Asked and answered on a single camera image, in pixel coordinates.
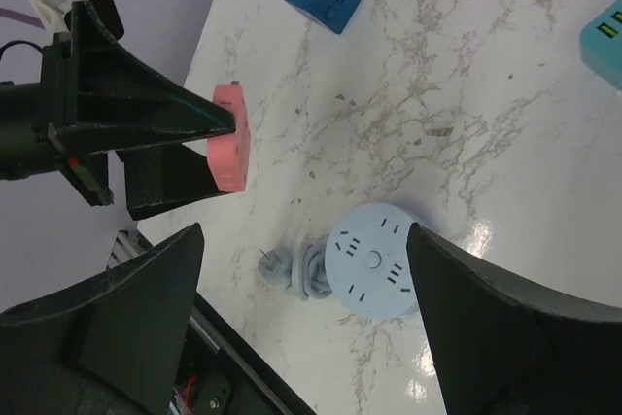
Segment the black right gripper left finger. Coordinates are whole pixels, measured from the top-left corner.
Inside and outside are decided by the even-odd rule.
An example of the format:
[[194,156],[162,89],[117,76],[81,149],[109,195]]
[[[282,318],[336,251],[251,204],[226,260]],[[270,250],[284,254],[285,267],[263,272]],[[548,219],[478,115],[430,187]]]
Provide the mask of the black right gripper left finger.
[[4,414],[165,414],[204,249],[191,225],[1,314]]

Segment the pink plug adapter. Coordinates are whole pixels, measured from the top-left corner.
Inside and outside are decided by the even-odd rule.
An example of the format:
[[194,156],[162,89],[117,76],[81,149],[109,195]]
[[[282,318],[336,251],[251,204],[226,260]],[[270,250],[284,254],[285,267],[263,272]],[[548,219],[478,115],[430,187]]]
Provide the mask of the pink plug adapter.
[[216,186],[222,192],[241,192],[247,186],[251,131],[242,86],[238,82],[217,85],[214,103],[234,117],[232,133],[207,139],[206,159]]

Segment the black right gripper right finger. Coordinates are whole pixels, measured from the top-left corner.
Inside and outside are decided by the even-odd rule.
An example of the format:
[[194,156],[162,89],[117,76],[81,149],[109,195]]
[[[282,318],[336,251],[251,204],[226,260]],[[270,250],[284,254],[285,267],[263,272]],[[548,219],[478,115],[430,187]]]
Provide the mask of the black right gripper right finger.
[[447,413],[620,413],[620,308],[544,287],[419,224],[407,254]]

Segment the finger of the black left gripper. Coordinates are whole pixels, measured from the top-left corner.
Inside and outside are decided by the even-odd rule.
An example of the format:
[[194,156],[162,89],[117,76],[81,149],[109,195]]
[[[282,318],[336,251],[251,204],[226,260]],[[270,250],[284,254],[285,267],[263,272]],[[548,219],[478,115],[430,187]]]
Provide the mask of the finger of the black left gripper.
[[207,158],[184,145],[118,151],[125,201],[134,221],[221,196]]
[[184,143],[232,133],[233,114],[129,53],[92,3],[71,11],[62,142],[80,153]]

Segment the teal power strip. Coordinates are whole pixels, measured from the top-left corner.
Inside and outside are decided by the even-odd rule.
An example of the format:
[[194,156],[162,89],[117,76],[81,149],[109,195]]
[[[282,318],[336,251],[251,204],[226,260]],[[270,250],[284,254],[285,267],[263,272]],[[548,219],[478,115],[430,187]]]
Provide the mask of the teal power strip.
[[582,62],[595,74],[621,90],[621,0],[616,0],[579,34]]

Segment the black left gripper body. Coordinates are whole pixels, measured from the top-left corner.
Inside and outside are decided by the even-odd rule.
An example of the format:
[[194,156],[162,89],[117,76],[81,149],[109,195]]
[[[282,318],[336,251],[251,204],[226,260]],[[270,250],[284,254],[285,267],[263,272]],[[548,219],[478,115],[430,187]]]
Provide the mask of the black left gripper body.
[[34,49],[42,59],[39,81],[1,83],[1,179],[59,172],[89,205],[111,205],[108,158],[80,153],[60,138],[71,39],[60,33],[51,45]]

